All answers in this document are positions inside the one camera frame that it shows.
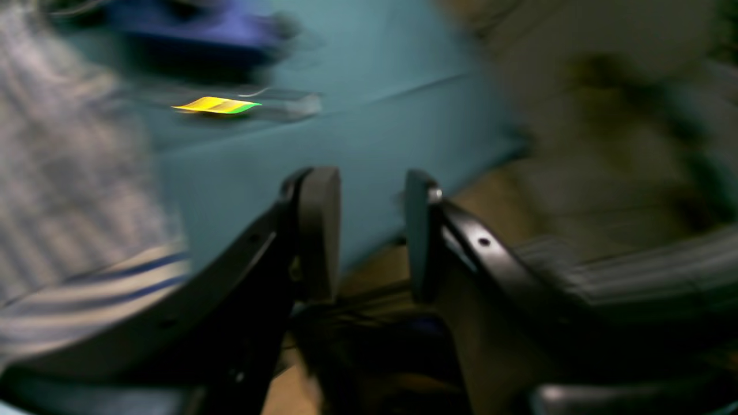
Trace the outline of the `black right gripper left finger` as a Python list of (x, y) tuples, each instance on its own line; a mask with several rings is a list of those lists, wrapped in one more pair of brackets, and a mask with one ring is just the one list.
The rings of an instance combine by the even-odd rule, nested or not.
[(205, 270), (94, 337), (11, 365), (2, 403), (29, 414), (259, 414), (293, 305), (332, 302), (337, 167), (301, 169)]

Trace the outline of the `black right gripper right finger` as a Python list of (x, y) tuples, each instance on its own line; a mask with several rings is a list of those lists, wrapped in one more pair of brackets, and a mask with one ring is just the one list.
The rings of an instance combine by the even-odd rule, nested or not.
[(474, 414), (736, 413), (735, 278), (666, 255), (531, 262), (419, 169), (404, 221), (413, 296), (450, 333)]

